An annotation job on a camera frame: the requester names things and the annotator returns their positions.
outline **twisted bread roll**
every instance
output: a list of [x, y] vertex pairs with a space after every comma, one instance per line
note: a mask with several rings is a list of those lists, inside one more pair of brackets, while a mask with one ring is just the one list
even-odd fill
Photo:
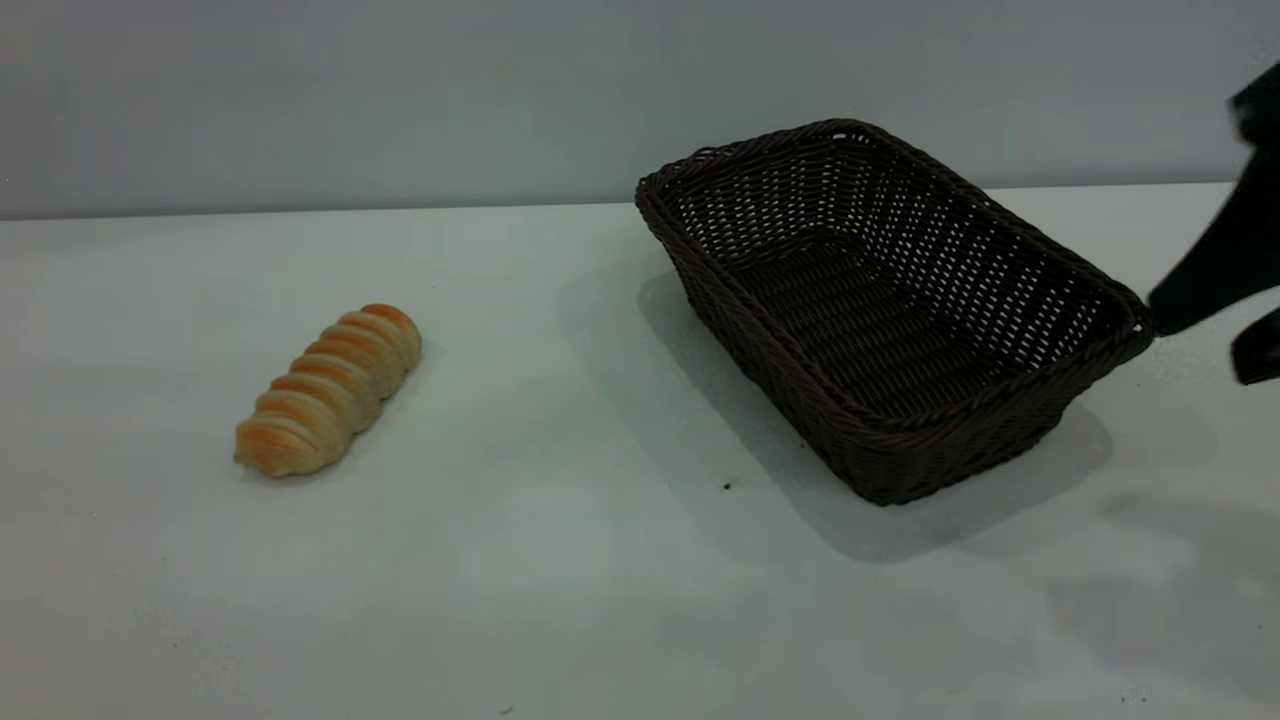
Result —
[[366, 305], [325, 328], [236, 425], [236, 461], [279, 478], [337, 461], [422, 355], [413, 320]]

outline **basket rim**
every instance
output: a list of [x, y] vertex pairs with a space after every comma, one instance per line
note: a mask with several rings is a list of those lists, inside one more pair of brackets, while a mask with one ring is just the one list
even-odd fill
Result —
[[[948, 191], [969, 200], [973, 204], [974, 211], [984, 215], [996, 227], [1011, 233], [1020, 242], [1034, 245], [1047, 255], [1053, 256], [1057, 261], [1079, 272], [1088, 282], [1108, 296], [1110, 301], [1124, 310], [1125, 315], [1120, 323], [1120, 329], [1053, 363], [993, 383], [966, 400], [928, 413], [891, 416], [877, 413], [855, 401], [846, 391], [827, 377], [822, 366], [808, 356], [799, 341], [742, 287], [723, 264], [690, 242], [686, 228], [662, 199], [662, 192], [673, 181], [696, 177], [727, 163], [786, 149], [813, 137], [836, 133], [865, 135], [882, 146], [899, 152], [913, 169], [932, 176], [933, 179], [940, 181]], [[1053, 241], [1030, 223], [1023, 220], [996, 202], [980, 188], [961, 178], [924, 151], [863, 120], [836, 118], [771, 132], [753, 140], [701, 147], [692, 155], [667, 163], [657, 172], [641, 178], [636, 186], [635, 204], [650, 224], [650, 229], [668, 250], [680, 251], [681, 255], [695, 260], [710, 270], [719, 282], [732, 291], [735, 299], [746, 311], [760, 322], [790, 359], [812, 379], [817, 380], [826, 400], [832, 406], [838, 407], [849, 416], [849, 420], [852, 420], [854, 424], [860, 425], [864, 430], [892, 436], [899, 436], [904, 432], [928, 432], [929, 436], [933, 436], [937, 430], [945, 429], [942, 425], [947, 425], [951, 421], [968, 424], [974, 420], [975, 415], [987, 415], [1010, 405], [1016, 405], [1020, 400], [1033, 396], [1042, 386], [1060, 380], [1064, 375], [1079, 375], [1080, 389], [1083, 389], [1093, 380], [1107, 374], [1116, 365], [1140, 354], [1152, 341], [1151, 319], [1146, 305], [1132, 290], [1116, 282], [1073, 250]], [[659, 223], [659, 227], [653, 227], [655, 223]]]

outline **table surface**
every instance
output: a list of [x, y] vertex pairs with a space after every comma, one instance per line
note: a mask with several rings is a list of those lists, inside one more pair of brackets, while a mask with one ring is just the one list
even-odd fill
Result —
[[[1228, 190], [995, 196], [1146, 293]], [[233, 464], [371, 301], [428, 338], [381, 419], [307, 482]], [[3, 223], [3, 715], [1275, 717], [1280, 383], [1228, 364], [1267, 301], [879, 509], [627, 205]]]

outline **gray wall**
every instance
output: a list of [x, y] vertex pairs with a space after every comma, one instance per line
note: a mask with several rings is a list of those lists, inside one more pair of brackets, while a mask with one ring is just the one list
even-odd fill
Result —
[[0, 0], [0, 217], [622, 200], [836, 115], [988, 186], [1202, 181], [1277, 0]]

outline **wicker basket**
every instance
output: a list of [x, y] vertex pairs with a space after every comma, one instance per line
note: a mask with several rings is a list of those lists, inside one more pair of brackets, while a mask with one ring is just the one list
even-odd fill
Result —
[[1025, 452], [1151, 343], [1129, 288], [856, 120], [699, 150], [636, 205], [742, 372], [878, 505]]

